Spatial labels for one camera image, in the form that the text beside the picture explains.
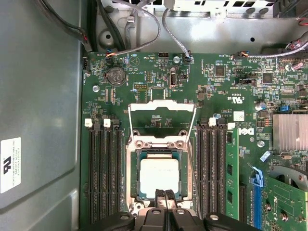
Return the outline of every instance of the gray cable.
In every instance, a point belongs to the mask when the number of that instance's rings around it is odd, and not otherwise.
[[[141,2],[139,2],[137,4],[138,7],[142,8],[144,6],[146,6],[149,3],[152,3],[156,0],[142,0]],[[137,10],[133,10],[130,14],[130,16],[134,16],[136,18],[137,16]],[[131,42],[130,42],[130,29],[134,26],[133,23],[131,22],[127,22],[125,25],[125,30],[124,30],[124,40],[125,40],[125,46],[127,49],[131,49]]]
[[[170,29],[168,28],[167,26],[167,23],[166,23],[166,17],[167,17],[167,14],[169,12],[170,9],[166,9],[163,13],[163,27],[164,29],[168,32],[168,34],[170,34],[170,36],[173,38],[173,40],[178,44],[178,46],[181,48],[181,50],[185,53],[185,56],[186,57],[190,57],[189,56],[189,53],[187,51],[187,49],[185,48],[185,46],[173,35],[173,33],[170,31]]]
[[[284,52],[284,53],[280,53],[280,54],[269,54],[269,55],[263,55],[263,54],[254,54],[254,55],[250,55],[248,54],[248,58],[277,58],[277,57],[283,57],[283,56],[287,56],[290,54],[295,54],[301,50],[303,50],[306,46],[308,46],[308,41],[305,42],[301,47],[292,50],[292,51],[288,51],[288,52]]]
[[[130,4],[130,3],[122,1],[122,0],[113,0],[113,1],[117,2],[117,3],[120,3],[120,4],[123,4],[123,5],[126,5],[126,6],[129,6],[129,7],[133,8],[133,9],[139,11],[139,12],[143,12],[143,13],[147,14],[148,16],[150,16],[151,18],[153,18],[155,20],[155,22],[156,22],[156,24],[158,26],[157,35],[156,35],[156,37],[152,41],[146,42],[146,43],[144,43],[144,44],[142,44],[142,45],[140,45],[140,46],[138,46],[138,47],[136,47],[134,49],[128,49],[126,51],[116,52],[114,55],[121,55],[121,54],[126,54],[126,53],[129,53],[129,52],[141,50],[141,49],[143,49],[143,48],[145,48],[147,46],[152,45],[153,43],[155,43],[158,40],[158,37],[160,36],[160,30],[161,29],[160,29],[159,21],[157,20],[157,18],[153,14],[151,14],[150,12],[147,12],[146,10],[144,10],[144,9],[138,7],[138,6],[135,6],[133,4]]]

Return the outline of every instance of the ram slot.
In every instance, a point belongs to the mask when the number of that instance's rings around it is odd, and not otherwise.
[[[198,126],[197,137],[197,159],[198,161],[198,179],[200,189],[201,213],[205,217],[209,213],[209,130],[204,126]]]
[[[100,131],[100,161],[99,161],[99,218],[100,220],[103,219],[108,215],[107,212],[107,196],[108,196],[108,189],[107,189],[107,179],[106,179],[106,158],[107,151],[106,151],[106,131]]]
[[[111,171],[110,175],[113,179],[111,187],[111,214],[120,210],[120,195],[121,195],[121,131],[116,128],[113,131],[113,145],[112,145]]]
[[[218,212],[226,212],[226,143],[227,130],[224,126],[218,128]]]
[[[218,131],[210,131],[210,212],[218,212]]]
[[[97,158],[98,158],[98,132],[91,131],[89,135],[89,219],[90,224],[95,223],[98,220],[97,213]]]
[[[247,186],[240,186],[240,216],[239,221],[246,223],[247,220]]]

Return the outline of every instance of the orange wire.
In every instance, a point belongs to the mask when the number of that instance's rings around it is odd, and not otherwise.
[[[113,53],[110,53],[110,54],[108,54],[108,55],[106,55],[106,57],[109,57],[109,56],[111,56],[111,55],[115,55],[116,53],[115,52],[113,52]]]

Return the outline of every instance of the dell logo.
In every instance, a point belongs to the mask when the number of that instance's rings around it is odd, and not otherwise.
[[[255,130],[253,128],[239,128],[239,135],[254,135]]]
[[[9,156],[7,159],[4,160],[3,162],[3,174],[6,174],[9,169],[11,169],[11,157]]]

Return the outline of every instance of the motherboard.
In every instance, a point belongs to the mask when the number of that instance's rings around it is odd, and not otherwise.
[[[80,227],[155,206],[308,230],[308,63],[90,53],[82,79]]]

